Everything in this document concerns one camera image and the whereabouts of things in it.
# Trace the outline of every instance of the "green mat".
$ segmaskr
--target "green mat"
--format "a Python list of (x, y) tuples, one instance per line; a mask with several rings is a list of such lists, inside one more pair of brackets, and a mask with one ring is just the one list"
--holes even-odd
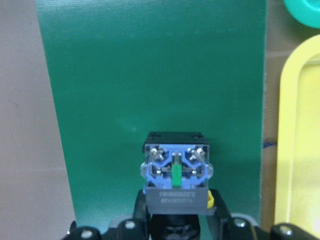
[(265, 0), (36, 5), (79, 225), (132, 213), (149, 131), (202, 132), (210, 186), (259, 220)]

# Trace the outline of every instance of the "teal circular object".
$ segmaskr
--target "teal circular object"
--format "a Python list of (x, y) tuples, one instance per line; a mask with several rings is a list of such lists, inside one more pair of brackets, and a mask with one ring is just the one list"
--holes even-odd
[(320, 0), (284, 0), (284, 4), (300, 23), (320, 29)]

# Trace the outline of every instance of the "yellow plastic part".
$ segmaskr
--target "yellow plastic part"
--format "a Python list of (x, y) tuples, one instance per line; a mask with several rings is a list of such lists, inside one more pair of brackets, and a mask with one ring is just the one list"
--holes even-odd
[(208, 209), (212, 208), (214, 206), (215, 199), (214, 196), (212, 196), (212, 193), (210, 190), (208, 190)]
[(275, 224), (320, 238), (320, 35), (302, 43), (281, 75)]

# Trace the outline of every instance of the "screw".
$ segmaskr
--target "screw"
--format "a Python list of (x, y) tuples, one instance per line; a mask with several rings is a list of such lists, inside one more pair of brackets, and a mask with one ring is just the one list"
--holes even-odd
[(134, 229), (136, 224), (134, 221), (126, 221), (124, 226), (126, 229)]
[(292, 229), (288, 226), (285, 226), (285, 225), (280, 226), (280, 231), (282, 234), (287, 235), (287, 236), (291, 236), (293, 234)]
[(89, 238), (91, 238), (92, 237), (92, 235), (93, 235), (93, 232), (92, 231), (90, 231), (90, 230), (83, 230), (82, 231), (82, 233), (81, 233), (81, 238), (83, 238), (83, 239), (89, 239)]
[(247, 225), (246, 221), (243, 220), (242, 218), (235, 218), (234, 224), (239, 228), (243, 228)]

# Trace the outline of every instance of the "yellow bin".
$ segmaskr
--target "yellow bin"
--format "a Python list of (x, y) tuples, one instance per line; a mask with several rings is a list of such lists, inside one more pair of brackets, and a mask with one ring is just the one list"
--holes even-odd
[(320, 35), (302, 43), (281, 75), (275, 223), (320, 238)]

